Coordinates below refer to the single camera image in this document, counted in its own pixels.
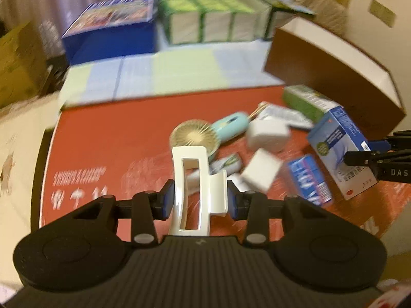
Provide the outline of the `blue white medicine box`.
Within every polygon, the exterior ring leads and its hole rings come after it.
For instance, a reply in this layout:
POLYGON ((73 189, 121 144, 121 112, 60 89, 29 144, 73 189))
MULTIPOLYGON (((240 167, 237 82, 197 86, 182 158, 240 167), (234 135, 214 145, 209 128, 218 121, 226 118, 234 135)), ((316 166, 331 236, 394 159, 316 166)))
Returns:
POLYGON ((346 152, 364 152, 370 148, 342 107, 329 110, 309 132, 307 140, 346 200, 377 183, 370 168, 348 166, 344 162, 346 152))

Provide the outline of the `white plug adapter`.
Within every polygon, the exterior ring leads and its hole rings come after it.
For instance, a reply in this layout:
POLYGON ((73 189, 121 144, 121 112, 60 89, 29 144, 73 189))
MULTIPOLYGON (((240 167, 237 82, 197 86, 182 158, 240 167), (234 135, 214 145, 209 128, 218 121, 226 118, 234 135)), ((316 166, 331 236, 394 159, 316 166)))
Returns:
POLYGON ((263 148, 259 148, 245 166, 241 178, 254 190, 267 193, 277 178, 283 161, 263 148))

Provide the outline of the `white hair claw clip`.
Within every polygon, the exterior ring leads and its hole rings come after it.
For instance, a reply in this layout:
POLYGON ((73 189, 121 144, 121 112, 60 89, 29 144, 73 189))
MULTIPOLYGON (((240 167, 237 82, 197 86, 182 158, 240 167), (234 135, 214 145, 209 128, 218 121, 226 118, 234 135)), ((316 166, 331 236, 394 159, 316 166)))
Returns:
POLYGON ((171 151, 175 184, 169 235, 209 236, 211 217, 225 216, 228 212, 226 171, 210 174, 204 146, 178 146, 171 151), (199 194, 197 228, 187 229, 188 197, 195 193, 199 194))

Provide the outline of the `clear blue floss case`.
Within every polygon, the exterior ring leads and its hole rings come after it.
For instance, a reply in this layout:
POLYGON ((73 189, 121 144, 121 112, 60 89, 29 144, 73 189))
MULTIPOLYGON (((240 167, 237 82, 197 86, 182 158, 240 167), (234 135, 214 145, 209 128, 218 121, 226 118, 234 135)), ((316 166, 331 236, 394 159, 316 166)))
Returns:
POLYGON ((311 154, 285 162, 282 178, 291 195, 299 195, 317 206, 332 201, 325 178, 311 154))

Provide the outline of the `green white spray box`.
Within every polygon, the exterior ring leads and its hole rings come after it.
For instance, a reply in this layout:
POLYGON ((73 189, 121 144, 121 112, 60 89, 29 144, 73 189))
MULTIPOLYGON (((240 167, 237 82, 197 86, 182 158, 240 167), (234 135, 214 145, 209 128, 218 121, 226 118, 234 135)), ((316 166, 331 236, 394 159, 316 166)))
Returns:
POLYGON ((293 110, 318 123, 330 110, 340 104, 306 85, 289 85, 283 89, 282 99, 293 110))

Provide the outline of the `white smart socket cube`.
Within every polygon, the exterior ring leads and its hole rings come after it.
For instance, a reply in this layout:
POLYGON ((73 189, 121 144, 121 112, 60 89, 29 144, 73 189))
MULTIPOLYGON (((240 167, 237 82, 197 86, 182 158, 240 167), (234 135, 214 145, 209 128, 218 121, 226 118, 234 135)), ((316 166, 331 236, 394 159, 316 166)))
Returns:
POLYGON ((246 134, 247 148, 263 148, 271 153, 281 152, 291 137, 290 128, 280 119, 256 119, 250 122, 246 134))

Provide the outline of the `mint handheld fan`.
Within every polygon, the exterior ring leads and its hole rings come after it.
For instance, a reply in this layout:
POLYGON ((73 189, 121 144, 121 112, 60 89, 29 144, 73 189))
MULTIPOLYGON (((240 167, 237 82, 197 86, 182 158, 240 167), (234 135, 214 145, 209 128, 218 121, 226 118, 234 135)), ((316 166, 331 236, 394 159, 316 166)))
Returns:
POLYGON ((204 146, 212 161, 219 147, 243 134, 250 123, 249 115, 236 112, 214 123, 205 120, 187 120, 179 124, 169 136, 170 148, 183 146, 204 146))

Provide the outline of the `white pill bottle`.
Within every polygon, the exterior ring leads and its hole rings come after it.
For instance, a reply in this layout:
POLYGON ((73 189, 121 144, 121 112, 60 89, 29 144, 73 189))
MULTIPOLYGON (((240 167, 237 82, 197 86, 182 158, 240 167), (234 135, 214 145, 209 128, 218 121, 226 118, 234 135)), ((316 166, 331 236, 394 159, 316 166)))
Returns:
MULTIPOLYGON (((243 161, 239 153, 233 153, 221 159, 213 161, 209 165, 209 173, 215 175, 223 170, 226 171, 227 176, 239 172, 243 167, 243 161)), ((188 195, 195 194, 199 192, 200 189, 200 178, 199 169, 196 169, 186 176, 187 178, 187 188, 188 195)))

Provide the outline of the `white cream tube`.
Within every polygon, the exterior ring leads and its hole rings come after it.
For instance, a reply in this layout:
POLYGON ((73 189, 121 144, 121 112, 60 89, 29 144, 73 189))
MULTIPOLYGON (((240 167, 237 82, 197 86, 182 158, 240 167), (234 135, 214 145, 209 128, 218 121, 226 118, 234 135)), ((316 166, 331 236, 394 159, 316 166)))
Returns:
POLYGON ((279 119, 294 129, 311 130, 314 123, 301 112, 277 104, 261 102, 258 105, 259 112, 256 116, 260 120, 279 119))

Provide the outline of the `red Motul cardboard mat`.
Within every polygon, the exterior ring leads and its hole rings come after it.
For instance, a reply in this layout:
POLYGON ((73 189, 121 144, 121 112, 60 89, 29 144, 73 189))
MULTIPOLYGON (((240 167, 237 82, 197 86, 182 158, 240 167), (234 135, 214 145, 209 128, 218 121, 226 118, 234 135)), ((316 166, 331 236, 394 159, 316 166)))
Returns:
POLYGON ((282 87, 204 92, 63 109, 39 153, 46 159, 39 219, 42 227, 102 195, 131 199, 160 190, 169 179, 187 224, 200 218, 214 235, 242 235, 243 222, 223 214, 222 176, 210 174, 202 147, 169 145, 172 130, 191 118, 211 121, 252 111, 262 101, 281 104, 282 87))

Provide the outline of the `brown open storage box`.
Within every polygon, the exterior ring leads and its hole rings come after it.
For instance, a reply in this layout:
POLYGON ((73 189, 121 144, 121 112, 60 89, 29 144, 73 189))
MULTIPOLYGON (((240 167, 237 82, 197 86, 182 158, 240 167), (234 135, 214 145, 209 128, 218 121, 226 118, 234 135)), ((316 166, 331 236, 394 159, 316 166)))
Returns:
POLYGON ((265 71, 342 105, 368 139, 391 133, 406 110, 391 72, 364 50, 296 17, 274 32, 265 71))

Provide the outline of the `plaid folded cloth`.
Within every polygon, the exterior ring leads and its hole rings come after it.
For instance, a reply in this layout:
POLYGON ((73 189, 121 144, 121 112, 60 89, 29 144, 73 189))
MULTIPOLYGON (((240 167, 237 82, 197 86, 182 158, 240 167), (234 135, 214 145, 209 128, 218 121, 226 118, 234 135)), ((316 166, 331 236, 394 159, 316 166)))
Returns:
POLYGON ((71 66, 59 93, 68 107, 207 92, 284 85, 264 72, 270 42, 225 42, 165 47, 71 66))

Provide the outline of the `quilted beige chair cover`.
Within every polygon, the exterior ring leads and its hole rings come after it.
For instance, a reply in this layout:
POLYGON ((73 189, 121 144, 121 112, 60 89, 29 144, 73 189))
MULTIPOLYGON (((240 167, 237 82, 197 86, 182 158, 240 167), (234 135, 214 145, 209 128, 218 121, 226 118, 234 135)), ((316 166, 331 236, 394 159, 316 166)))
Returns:
POLYGON ((347 28, 346 7, 336 0, 294 0, 315 13, 314 21, 329 31, 344 36, 347 28))

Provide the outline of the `green landscape milk carton box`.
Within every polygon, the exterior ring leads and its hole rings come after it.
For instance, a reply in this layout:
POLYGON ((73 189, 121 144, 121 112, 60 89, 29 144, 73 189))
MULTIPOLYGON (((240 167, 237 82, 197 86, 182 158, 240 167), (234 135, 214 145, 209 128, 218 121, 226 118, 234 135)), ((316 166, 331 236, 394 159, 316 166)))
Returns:
POLYGON ((276 28, 289 22, 295 16, 313 20, 316 13, 294 0, 239 0, 250 6, 257 14, 255 37, 272 40, 276 28))

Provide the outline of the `blue flat puzzle box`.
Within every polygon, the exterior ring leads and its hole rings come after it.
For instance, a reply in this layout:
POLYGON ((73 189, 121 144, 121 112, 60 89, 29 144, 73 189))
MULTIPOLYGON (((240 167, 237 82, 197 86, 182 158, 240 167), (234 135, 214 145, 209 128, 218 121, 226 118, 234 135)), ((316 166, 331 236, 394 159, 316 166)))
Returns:
POLYGON ((154 0, 90 4, 61 37, 71 65, 155 51, 154 0))

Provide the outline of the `brown cardboard box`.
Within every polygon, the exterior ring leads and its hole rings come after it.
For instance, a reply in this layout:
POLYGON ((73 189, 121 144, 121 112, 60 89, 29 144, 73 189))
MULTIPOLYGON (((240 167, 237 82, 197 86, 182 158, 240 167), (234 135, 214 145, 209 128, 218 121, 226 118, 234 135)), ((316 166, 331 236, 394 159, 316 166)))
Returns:
POLYGON ((1 37, 1 107, 39 95, 47 78, 47 59, 35 26, 27 22, 1 37))

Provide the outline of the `green tissue pack bundle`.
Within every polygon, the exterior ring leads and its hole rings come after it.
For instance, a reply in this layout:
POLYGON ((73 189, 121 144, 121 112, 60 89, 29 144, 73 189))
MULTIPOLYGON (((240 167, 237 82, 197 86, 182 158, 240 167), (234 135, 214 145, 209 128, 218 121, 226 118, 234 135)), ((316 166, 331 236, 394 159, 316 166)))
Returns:
POLYGON ((155 0, 170 45, 249 42, 257 39, 260 15, 241 0, 155 0))

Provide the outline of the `wall socket plates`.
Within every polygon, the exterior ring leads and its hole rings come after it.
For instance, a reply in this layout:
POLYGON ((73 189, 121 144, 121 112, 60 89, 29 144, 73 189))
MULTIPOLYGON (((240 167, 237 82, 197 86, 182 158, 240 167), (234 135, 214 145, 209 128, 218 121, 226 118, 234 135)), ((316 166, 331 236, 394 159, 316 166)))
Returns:
POLYGON ((382 5, 380 2, 371 0, 371 3, 369 5, 369 13, 378 18, 388 27, 392 28, 394 26, 396 14, 388 9, 388 7, 382 5))

